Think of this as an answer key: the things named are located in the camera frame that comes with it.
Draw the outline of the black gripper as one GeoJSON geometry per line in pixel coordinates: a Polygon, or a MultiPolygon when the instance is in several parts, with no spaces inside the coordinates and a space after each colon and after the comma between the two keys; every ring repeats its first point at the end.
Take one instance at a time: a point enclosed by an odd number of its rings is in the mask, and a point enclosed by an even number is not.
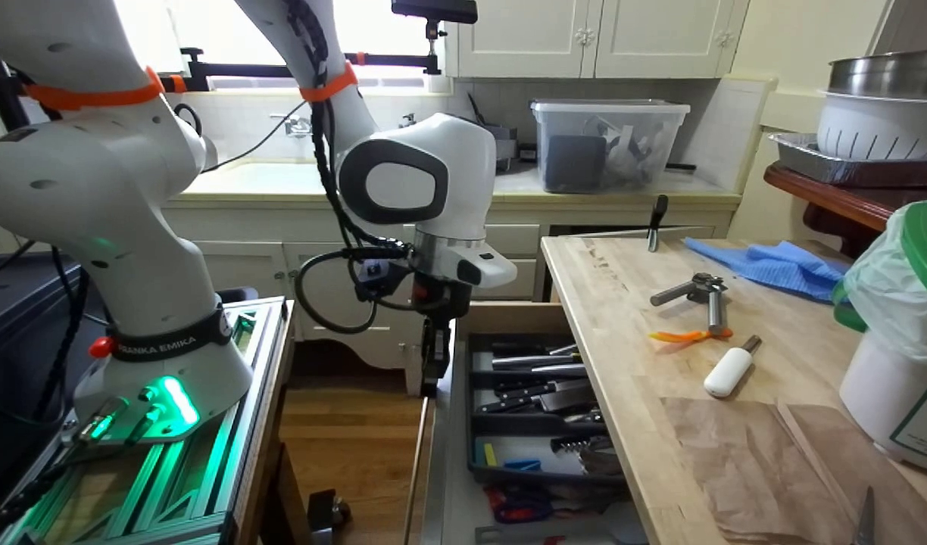
{"type": "Polygon", "coordinates": [[[418,275],[413,280],[413,307],[426,314],[420,335],[420,394],[432,395],[452,360],[452,322],[471,310],[474,288],[418,275]]]}

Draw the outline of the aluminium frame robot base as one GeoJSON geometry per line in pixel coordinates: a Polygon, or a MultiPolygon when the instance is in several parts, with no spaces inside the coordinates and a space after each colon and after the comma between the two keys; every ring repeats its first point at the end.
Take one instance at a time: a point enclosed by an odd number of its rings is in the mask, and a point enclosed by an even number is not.
{"type": "Polygon", "coordinates": [[[262,545],[280,501],[280,414],[294,303],[234,307],[252,388],[224,414],[174,443],[99,445],[63,435],[10,496],[0,545],[262,545]]]}

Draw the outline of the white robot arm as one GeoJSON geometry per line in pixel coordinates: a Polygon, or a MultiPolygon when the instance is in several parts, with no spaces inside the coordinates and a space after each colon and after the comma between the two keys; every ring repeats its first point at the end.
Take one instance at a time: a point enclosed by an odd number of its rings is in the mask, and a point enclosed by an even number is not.
{"type": "MultiPolygon", "coordinates": [[[[413,275],[413,310],[444,325],[479,288],[514,279],[485,239],[493,137],[437,113],[372,121],[340,51],[334,0],[237,0],[311,105],[319,174],[363,299],[413,275]]],[[[67,252],[108,310],[108,348],[72,413],[116,443],[171,443],[221,417],[252,384],[237,314],[200,244],[164,202],[216,165],[216,149],[167,103],[116,0],[0,0],[0,59],[46,121],[0,137],[0,223],[67,252]]]]}

